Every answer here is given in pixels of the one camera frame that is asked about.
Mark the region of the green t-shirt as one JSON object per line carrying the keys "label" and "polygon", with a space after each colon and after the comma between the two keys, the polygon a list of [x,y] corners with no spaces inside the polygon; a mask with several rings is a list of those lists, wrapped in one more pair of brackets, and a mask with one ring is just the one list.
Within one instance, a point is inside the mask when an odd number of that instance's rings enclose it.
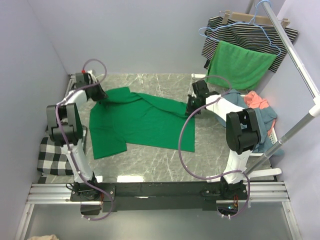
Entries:
{"label": "green t-shirt", "polygon": [[128,144],[195,151],[195,119],[187,119],[186,103],[132,92],[128,87],[106,94],[90,110],[94,159],[125,152]]}

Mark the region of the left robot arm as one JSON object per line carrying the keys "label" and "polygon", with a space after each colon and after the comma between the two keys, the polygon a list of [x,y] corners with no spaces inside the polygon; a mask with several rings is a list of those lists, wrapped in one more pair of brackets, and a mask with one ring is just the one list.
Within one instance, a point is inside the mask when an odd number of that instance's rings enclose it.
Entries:
{"label": "left robot arm", "polygon": [[78,108],[90,99],[100,102],[106,98],[95,72],[82,70],[75,75],[75,89],[60,102],[46,107],[49,137],[67,156],[73,172],[72,191],[82,194],[88,201],[96,200],[105,191],[99,188],[83,150],[83,125]]}

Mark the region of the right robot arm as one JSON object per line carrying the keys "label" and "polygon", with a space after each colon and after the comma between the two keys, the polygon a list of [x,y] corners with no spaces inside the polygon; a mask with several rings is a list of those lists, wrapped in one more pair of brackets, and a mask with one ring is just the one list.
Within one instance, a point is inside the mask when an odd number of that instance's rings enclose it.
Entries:
{"label": "right robot arm", "polygon": [[188,95],[185,115],[188,116],[178,140],[178,150],[181,150],[183,133],[189,120],[202,109],[216,114],[225,121],[226,142],[229,156],[226,168],[221,175],[201,177],[207,182],[219,182],[219,193],[222,198],[230,200],[237,191],[245,191],[243,175],[248,159],[261,141],[256,112],[252,108],[243,108],[226,100],[216,91],[210,91],[204,80],[192,84],[193,95]]}

